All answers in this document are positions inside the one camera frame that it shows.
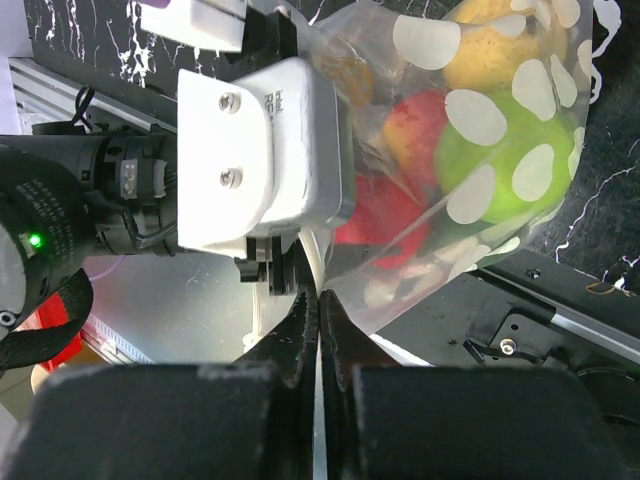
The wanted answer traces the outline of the clear polka dot zip bag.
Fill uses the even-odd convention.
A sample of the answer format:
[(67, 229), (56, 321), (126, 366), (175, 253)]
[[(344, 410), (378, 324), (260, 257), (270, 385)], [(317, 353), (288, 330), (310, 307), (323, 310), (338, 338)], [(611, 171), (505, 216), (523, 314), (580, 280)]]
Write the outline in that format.
[(524, 245), (559, 210), (590, 105), (589, 1), (357, 1), (302, 38), (351, 123), (355, 209), (326, 287), (373, 333)]

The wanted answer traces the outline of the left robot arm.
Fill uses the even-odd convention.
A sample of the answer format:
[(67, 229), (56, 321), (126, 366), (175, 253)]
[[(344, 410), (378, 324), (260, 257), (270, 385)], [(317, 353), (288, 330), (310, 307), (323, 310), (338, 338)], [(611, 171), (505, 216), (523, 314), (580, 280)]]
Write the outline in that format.
[(1, 140), (1, 366), (47, 362), (86, 323), (102, 213), (134, 252), (169, 240), (236, 255), (276, 196), (276, 135), (242, 82), (183, 70), (177, 132)]

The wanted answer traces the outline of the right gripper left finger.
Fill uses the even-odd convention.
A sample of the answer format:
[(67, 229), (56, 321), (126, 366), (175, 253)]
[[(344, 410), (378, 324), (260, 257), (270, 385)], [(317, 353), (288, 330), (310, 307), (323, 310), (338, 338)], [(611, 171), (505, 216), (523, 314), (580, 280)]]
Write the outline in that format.
[(230, 364), (67, 368), (5, 450), (5, 479), (309, 479), (316, 295)]

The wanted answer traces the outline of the red fake apple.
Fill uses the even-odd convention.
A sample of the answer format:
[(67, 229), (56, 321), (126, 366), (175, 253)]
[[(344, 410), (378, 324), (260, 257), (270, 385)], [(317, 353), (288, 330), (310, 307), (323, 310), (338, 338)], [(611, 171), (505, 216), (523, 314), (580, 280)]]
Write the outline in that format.
[(381, 269), (406, 264), (424, 245), (430, 225), (413, 226), (424, 213), (424, 199), (415, 202), (384, 175), (355, 177), (356, 205), (351, 219), (335, 230), (337, 245), (366, 247)]

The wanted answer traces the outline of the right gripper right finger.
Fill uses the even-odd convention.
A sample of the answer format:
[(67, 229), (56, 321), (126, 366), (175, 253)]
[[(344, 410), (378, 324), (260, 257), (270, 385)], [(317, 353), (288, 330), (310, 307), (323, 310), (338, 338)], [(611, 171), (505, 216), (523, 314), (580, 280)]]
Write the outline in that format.
[(631, 479), (574, 375), (542, 367), (404, 366), (319, 299), (332, 479)]

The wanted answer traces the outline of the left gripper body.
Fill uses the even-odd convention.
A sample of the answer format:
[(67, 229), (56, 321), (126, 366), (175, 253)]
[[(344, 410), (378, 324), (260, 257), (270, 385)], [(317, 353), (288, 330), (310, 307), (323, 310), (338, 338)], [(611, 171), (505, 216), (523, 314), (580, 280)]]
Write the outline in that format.
[(278, 12), (250, 9), (242, 50), (228, 60), (237, 78), (219, 100), (229, 136), (219, 168), (229, 198), (224, 237), (242, 245), (235, 254), (242, 281), (287, 295), (296, 287), (296, 259), (282, 241), (316, 213), (318, 82), (298, 55), (294, 24)]

